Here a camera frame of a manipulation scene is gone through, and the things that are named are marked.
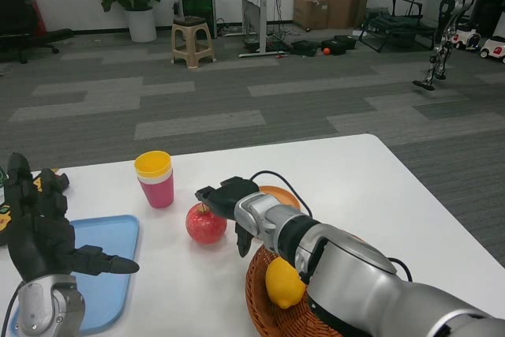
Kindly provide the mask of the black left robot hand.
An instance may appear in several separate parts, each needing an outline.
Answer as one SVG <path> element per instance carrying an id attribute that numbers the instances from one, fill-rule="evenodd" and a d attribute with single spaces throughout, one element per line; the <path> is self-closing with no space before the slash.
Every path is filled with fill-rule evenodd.
<path id="1" fill-rule="evenodd" d="M 44 168 L 36 185 L 28 160 L 17 152 L 9 157 L 7 174 L 5 201 L 11 218 L 7 246 L 24 282 L 73 272 L 97 276 L 139 271 L 136 262 L 106 255 L 100 247 L 75 247 L 75 230 L 65 217 L 68 203 L 64 191 L 69 187 L 65 174 Z"/>

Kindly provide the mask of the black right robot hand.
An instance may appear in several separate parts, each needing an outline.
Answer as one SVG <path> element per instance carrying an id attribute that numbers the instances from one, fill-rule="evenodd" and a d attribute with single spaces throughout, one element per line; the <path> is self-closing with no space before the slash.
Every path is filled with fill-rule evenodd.
<path id="1" fill-rule="evenodd" d="M 221 182 L 217 189 L 207 186 L 198 189 L 195 193 L 196 199 L 209 207 L 214 215 L 235 222 L 238 252 L 241 257 L 245 257 L 249 253 L 254 237 L 254 234 L 246 227 L 256 221 L 251 218 L 248 212 L 239 211 L 238 215 L 235 215 L 235 210 L 242 199 L 259 191 L 259 186 L 254 181 L 232 177 Z"/>

